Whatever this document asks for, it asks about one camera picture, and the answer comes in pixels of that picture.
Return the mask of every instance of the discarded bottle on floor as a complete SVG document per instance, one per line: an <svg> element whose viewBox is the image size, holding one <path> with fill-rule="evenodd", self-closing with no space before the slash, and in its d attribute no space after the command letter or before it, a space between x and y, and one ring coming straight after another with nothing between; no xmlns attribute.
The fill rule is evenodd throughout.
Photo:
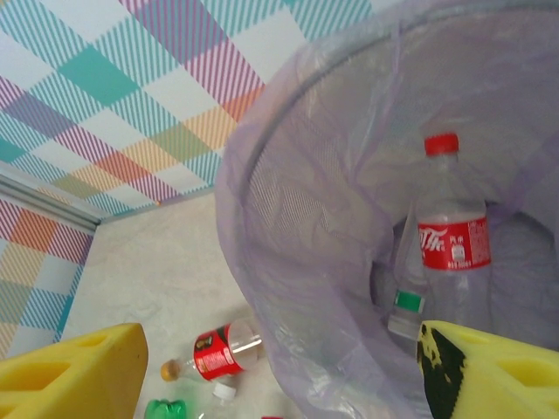
<svg viewBox="0 0 559 419"><path fill-rule="evenodd" d="M236 393L235 388L218 382L210 404L196 414L196 419L235 419L237 413L232 402Z"/></svg>
<svg viewBox="0 0 559 419"><path fill-rule="evenodd" d="M388 318L388 329L398 336L413 340L413 350L423 321L422 313L429 288L424 277L414 203L410 206L398 246L394 278L398 288Z"/></svg>
<svg viewBox="0 0 559 419"><path fill-rule="evenodd" d="M491 328L491 251L486 204L459 175L459 138L425 140L429 173L416 200L425 278L434 318L481 330Z"/></svg>
<svg viewBox="0 0 559 419"><path fill-rule="evenodd" d="M182 400L152 400L146 407L144 419L190 419L187 417L186 403Z"/></svg>
<svg viewBox="0 0 559 419"><path fill-rule="evenodd" d="M191 352L162 365L161 377L165 381L180 377L211 381L235 375L256 365L261 344L254 319L235 320L198 336L189 346Z"/></svg>

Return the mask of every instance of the bottle label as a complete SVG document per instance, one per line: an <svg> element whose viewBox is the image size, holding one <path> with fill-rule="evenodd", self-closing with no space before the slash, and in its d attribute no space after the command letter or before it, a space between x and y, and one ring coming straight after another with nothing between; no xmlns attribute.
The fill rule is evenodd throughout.
<svg viewBox="0 0 559 419"><path fill-rule="evenodd" d="M420 295L403 290L398 290L394 299L394 306L419 314L423 311L424 303L425 299Z"/></svg>
<svg viewBox="0 0 559 419"><path fill-rule="evenodd" d="M423 265L442 271L464 271L491 263L487 219L454 224L419 223Z"/></svg>
<svg viewBox="0 0 559 419"><path fill-rule="evenodd" d="M194 362L205 380L213 380L222 375L233 375L243 371L229 349L229 327L225 325L211 332L201 334L194 343Z"/></svg>

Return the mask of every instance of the colorful plaid wall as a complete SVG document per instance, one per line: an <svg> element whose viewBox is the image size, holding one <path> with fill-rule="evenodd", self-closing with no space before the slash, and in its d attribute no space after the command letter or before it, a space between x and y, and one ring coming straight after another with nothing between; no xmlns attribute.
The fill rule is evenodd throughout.
<svg viewBox="0 0 559 419"><path fill-rule="evenodd" d="M0 360L60 338L92 239L0 196Z"/></svg>
<svg viewBox="0 0 559 419"><path fill-rule="evenodd" d="M285 60L373 11L0 0L0 173L101 218L211 186L225 140Z"/></svg>

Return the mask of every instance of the yellow foam block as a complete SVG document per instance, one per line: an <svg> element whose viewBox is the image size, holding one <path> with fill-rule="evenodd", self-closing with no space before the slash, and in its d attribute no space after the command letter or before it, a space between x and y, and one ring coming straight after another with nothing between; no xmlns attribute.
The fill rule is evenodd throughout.
<svg viewBox="0 0 559 419"><path fill-rule="evenodd" d="M9 358L0 362L0 418L132 418L147 365L139 324Z"/></svg>
<svg viewBox="0 0 559 419"><path fill-rule="evenodd" d="M426 321L418 363L434 419L559 419L559 353Z"/></svg>

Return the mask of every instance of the plastic trash bag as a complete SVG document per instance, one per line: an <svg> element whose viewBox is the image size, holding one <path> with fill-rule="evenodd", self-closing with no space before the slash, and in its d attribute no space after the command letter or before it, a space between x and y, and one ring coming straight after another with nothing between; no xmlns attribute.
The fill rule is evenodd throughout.
<svg viewBox="0 0 559 419"><path fill-rule="evenodd" d="M431 0L310 44L267 85L225 150L217 226L306 416L430 416L369 293L377 267L390 272L429 134L459 134L467 180L493 203L502 333L556 345L557 73L559 1ZM519 256L526 276L504 278Z"/></svg>

